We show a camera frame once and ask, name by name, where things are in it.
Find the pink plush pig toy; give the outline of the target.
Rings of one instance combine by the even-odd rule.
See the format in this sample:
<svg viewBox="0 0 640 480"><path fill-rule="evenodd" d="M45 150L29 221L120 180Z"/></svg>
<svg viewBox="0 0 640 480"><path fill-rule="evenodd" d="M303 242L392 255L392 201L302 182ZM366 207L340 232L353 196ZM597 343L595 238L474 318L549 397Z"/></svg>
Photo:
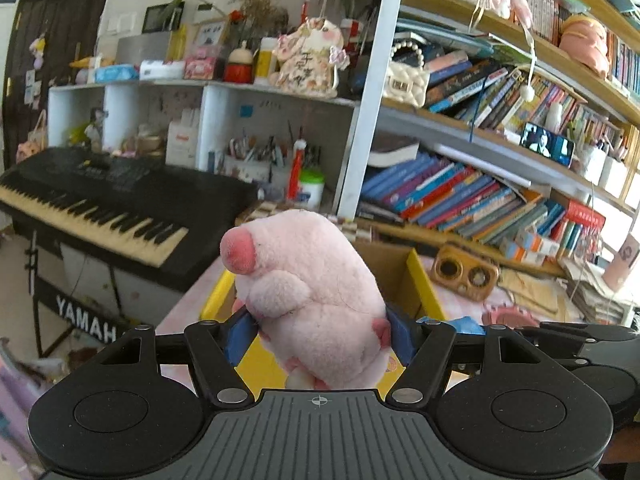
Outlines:
<svg viewBox="0 0 640 480"><path fill-rule="evenodd" d="M236 303L299 390L373 389L392 353L372 272L326 217L289 209L229 230L220 242Z"/></svg>

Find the blue crumpled wrapper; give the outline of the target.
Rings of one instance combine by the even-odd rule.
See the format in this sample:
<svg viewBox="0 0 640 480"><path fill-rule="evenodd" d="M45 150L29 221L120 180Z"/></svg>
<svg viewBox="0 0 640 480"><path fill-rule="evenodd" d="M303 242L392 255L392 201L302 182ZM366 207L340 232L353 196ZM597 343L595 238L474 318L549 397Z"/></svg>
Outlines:
<svg viewBox="0 0 640 480"><path fill-rule="evenodd" d="M431 333L431 331L437 326L447 325L452 327L458 334L462 335L484 336L486 334L484 327L478 324L474 318L470 318L469 316L447 321L435 320L434 318L424 316L423 318L419 318L416 322L422 326L424 333Z"/></svg>

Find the stack of papers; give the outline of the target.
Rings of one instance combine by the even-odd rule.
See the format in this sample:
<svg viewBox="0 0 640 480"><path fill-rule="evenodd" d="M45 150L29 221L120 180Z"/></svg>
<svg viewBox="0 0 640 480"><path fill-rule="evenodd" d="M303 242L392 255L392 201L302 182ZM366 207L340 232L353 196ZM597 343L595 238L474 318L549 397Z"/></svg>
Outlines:
<svg viewBox="0 0 640 480"><path fill-rule="evenodd" d="M634 326L639 301L623 289L614 292L603 279L604 270L576 258L562 258L560 267L566 277L570 302L586 321L603 325Z"/></svg>

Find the yellow cardboard box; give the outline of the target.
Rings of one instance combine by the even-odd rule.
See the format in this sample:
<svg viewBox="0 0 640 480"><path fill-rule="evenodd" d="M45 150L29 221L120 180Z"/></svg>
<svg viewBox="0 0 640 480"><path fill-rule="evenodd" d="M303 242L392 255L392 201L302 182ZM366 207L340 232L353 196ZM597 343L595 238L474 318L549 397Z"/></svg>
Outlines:
<svg viewBox="0 0 640 480"><path fill-rule="evenodd" d="M433 285L419 254L404 245L381 242L356 242L356 251L373 273L387 304L392 328L393 352L378 393L386 396L416 355L422 330L420 318L444 318ZM255 321L247 314L229 328L221 327L218 344L227 362L243 382L259 396L264 389L285 387L286 374L257 333Z"/></svg>

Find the pink cylindrical desk gadget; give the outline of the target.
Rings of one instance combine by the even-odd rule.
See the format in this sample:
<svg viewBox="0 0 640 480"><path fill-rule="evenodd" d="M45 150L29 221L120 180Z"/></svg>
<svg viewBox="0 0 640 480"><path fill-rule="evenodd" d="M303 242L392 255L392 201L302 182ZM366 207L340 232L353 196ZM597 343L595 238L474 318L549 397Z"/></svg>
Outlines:
<svg viewBox="0 0 640 480"><path fill-rule="evenodd" d="M639 258L639 242L628 234L623 245L616 252L613 261L603 273L603 281L613 292L619 292L631 274L634 263Z"/></svg>

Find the brown retro radio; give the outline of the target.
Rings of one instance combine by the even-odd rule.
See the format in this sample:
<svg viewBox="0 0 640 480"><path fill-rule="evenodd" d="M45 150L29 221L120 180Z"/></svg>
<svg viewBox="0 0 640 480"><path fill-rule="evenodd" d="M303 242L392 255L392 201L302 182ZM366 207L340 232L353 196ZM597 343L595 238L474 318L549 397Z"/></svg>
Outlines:
<svg viewBox="0 0 640 480"><path fill-rule="evenodd" d="M431 278L436 284L475 302L490 296L499 275L495 263L451 244L439 248L431 268Z"/></svg>

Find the brown envelopes pile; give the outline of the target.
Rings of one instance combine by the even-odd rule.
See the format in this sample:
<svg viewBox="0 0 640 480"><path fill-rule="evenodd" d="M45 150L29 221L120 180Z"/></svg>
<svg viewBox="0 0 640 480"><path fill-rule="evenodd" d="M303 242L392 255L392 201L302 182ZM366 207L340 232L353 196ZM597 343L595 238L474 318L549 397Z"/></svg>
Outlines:
<svg viewBox="0 0 640 480"><path fill-rule="evenodd" d="M526 273L502 269L498 285L519 307L555 321L568 320L568 297L557 281L543 280Z"/></svg>

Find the orange white medicine box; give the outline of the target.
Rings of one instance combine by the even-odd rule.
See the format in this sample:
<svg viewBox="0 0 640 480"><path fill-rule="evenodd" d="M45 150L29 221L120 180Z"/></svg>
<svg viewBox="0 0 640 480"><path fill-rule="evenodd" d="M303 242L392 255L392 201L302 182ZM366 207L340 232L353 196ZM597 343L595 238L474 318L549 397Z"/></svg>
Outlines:
<svg viewBox="0 0 640 480"><path fill-rule="evenodd" d="M515 243L526 252L538 252L546 257L555 257L560 249L560 244L548 237L540 236L536 231L518 231Z"/></svg>

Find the black Yamaha keyboard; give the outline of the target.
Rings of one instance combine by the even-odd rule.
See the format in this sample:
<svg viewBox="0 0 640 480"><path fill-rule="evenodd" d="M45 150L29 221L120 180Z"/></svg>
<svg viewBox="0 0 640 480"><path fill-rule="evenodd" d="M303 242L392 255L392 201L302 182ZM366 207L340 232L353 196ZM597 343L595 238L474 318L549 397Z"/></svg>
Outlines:
<svg viewBox="0 0 640 480"><path fill-rule="evenodd" d="M82 148L47 148L1 176L1 209L17 222L179 292L256 200L232 177Z"/></svg>

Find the wooden checkered box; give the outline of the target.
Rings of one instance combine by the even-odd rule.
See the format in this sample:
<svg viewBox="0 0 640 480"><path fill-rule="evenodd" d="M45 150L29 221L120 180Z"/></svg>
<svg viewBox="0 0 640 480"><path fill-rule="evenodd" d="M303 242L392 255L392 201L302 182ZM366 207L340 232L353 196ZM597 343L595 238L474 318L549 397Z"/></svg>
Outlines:
<svg viewBox="0 0 640 480"><path fill-rule="evenodd" d="M269 200L263 200L257 204L250 206L247 210L244 210L242 214L239 214L234 222L235 226L240 226L243 223L250 222L257 219L269 218L275 214L280 214L288 210L296 209L296 206L287 203L275 203Z"/></svg>

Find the row of leaning books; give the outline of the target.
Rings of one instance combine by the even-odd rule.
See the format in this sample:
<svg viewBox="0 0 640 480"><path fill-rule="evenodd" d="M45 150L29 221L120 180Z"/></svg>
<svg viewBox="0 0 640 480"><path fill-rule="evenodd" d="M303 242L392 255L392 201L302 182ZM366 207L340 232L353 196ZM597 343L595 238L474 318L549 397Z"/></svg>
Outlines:
<svg viewBox="0 0 640 480"><path fill-rule="evenodd" d="M524 230L549 234L564 208L504 177L426 152L400 164L369 169L357 214L497 247Z"/></svg>

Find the red white bottle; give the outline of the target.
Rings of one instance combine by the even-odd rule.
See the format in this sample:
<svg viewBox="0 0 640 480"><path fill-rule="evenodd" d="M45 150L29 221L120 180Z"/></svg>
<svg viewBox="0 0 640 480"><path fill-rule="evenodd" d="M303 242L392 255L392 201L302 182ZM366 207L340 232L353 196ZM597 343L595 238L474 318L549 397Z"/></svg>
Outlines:
<svg viewBox="0 0 640 480"><path fill-rule="evenodd" d="M296 201L299 176L300 172L303 169L306 146L307 143L304 139L296 140L293 145L292 167L290 171L290 177L288 178L288 189L286 190L286 199L289 202Z"/></svg>

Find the white storage cubby shelf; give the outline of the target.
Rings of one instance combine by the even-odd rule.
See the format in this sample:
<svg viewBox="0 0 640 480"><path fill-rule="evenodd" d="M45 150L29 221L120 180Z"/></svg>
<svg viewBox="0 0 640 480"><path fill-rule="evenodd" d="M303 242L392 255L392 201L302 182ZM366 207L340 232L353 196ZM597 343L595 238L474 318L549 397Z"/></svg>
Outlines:
<svg viewBox="0 0 640 480"><path fill-rule="evenodd" d="M107 152L135 148L134 139L142 131L165 133L174 122L190 122L196 133L184 140L183 153L202 171L220 168L221 155L233 140L291 144L304 138L318 155L326 178L321 207L335 212L359 105L219 81L130 80L53 87L48 104L50 145L69 144L73 131L88 125L94 110L103 114L99 139Z"/></svg>

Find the white quilted handbag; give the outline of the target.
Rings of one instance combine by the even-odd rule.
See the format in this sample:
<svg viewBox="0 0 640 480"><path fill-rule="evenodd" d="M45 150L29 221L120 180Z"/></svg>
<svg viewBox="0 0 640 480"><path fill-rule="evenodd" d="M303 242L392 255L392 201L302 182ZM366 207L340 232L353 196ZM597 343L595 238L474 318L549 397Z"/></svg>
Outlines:
<svg viewBox="0 0 640 480"><path fill-rule="evenodd" d="M395 55L399 50L409 50L416 58L416 65L396 61ZM424 55L420 46L410 40L396 42L390 50L383 96L385 99L415 108L424 107L430 76L431 73L425 68Z"/></svg>

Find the floral cat ornament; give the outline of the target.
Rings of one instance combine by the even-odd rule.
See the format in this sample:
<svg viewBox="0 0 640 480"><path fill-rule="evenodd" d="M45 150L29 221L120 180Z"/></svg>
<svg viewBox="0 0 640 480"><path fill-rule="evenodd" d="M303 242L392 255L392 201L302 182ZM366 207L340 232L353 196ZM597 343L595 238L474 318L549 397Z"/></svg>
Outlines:
<svg viewBox="0 0 640 480"><path fill-rule="evenodd" d="M308 18L295 32L281 36L273 54L279 66L269 77L273 87L320 99L337 97L338 73L350 63L341 29L326 18Z"/></svg>

